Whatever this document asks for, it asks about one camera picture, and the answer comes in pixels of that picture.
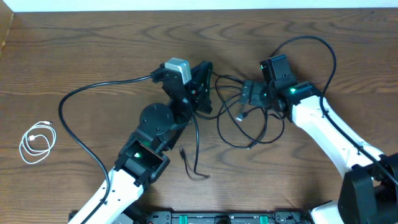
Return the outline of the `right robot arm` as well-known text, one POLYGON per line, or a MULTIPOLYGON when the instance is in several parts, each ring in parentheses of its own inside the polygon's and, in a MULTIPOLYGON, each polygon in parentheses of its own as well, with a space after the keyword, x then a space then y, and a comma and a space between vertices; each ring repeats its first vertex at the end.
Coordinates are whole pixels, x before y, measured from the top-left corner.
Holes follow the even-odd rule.
POLYGON ((310 82, 298 82, 285 55, 261 61, 263 82, 245 80, 241 105, 283 114, 320 146, 343 178, 338 200, 309 210, 312 223, 397 223, 397 154, 356 134, 310 82))

